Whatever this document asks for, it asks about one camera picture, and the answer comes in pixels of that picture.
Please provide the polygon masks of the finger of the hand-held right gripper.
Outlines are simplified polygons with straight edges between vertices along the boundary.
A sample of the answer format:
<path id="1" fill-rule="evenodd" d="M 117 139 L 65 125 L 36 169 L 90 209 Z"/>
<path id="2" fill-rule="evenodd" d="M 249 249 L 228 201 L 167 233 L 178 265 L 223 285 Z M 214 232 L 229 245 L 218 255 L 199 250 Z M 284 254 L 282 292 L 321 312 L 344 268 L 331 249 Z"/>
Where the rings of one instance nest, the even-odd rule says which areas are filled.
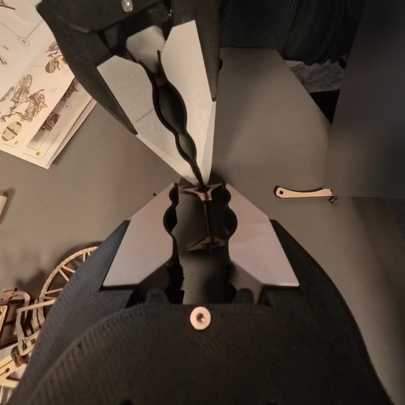
<path id="1" fill-rule="evenodd" d="M 194 158 L 207 185 L 211 174 L 216 101 L 212 100 L 196 25 L 171 29 L 160 54 L 163 72 L 180 96 L 172 96 L 174 107 L 164 112 L 179 134 L 180 145 Z"/>
<path id="2" fill-rule="evenodd" d="M 186 133 L 185 108 L 175 89 L 154 76 L 141 63 L 117 55 L 98 71 L 128 117 L 137 138 L 164 160 L 180 176 L 199 185 L 194 142 Z"/>

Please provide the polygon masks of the white instruction booklet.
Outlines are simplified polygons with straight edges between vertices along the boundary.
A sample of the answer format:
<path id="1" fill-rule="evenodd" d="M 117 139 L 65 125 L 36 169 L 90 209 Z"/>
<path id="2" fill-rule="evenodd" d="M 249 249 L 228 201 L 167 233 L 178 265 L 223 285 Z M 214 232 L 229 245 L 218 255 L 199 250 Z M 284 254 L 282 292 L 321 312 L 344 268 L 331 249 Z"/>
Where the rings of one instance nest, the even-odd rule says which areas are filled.
<path id="1" fill-rule="evenodd" d="M 0 2 L 0 149 L 49 169 L 96 106 L 36 5 Z"/>

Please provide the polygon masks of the wooden bicycle model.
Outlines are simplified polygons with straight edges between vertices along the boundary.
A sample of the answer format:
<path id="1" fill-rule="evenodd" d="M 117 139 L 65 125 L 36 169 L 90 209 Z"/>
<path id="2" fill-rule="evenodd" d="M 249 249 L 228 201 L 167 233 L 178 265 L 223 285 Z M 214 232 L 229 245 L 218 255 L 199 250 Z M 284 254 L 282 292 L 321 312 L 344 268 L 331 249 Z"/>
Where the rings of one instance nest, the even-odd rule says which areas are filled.
<path id="1" fill-rule="evenodd" d="M 1 404 L 5 404 L 18 386 L 32 356 L 50 306 L 72 275 L 97 249 L 79 250 L 65 258 L 45 280 L 39 296 L 18 288 L 1 293 Z"/>

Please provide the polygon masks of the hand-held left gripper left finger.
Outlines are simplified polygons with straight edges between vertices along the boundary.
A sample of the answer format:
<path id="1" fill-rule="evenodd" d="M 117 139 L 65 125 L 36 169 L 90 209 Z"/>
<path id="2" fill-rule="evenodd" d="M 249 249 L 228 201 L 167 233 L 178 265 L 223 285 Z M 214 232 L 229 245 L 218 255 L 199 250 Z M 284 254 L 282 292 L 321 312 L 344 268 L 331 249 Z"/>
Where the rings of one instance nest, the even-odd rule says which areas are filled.
<path id="1" fill-rule="evenodd" d="M 173 235 L 178 203 L 179 185 L 172 183 L 129 219 L 104 289 L 133 289 L 138 302 L 151 289 L 160 289 L 170 303 L 183 303 L 184 272 Z"/>

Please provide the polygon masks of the curved wooden strip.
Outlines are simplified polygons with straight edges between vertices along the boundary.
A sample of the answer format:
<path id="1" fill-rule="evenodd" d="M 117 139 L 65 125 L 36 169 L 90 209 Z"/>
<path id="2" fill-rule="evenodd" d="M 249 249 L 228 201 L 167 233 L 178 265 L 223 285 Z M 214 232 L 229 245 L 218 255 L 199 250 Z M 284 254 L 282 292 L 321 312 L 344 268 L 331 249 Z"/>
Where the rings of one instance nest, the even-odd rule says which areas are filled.
<path id="1" fill-rule="evenodd" d="M 206 233 L 209 240 L 211 240 L 211 218 L 210 218 L 210 201 L 207 200 L 207 197 L 204 197 L 203 206 L 204 206 L 204 213 L 205 213 L 205 226 L 206 226 Z"/>
<path id="2" fill-rule="evenodd" d="M 331 189 L 323 188 L 316 190 L 296 191 L 277 186 L 274 189 L 274 194 L 278 198 L 334 198 Z"/>

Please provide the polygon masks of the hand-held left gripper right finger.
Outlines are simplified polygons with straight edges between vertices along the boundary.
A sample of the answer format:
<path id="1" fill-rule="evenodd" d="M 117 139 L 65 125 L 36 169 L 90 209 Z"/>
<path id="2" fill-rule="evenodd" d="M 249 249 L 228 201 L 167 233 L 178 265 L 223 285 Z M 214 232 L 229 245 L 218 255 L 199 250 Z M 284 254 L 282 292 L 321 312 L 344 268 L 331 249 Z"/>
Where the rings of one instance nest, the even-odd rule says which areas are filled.
<path id="1" fill-rule="evenodd" d="M 229 283 L 250 290 L 254 303 L 268 288 L 297 288 L 299 281 L 269 217 L 230 184 L 224 185 Z"/>

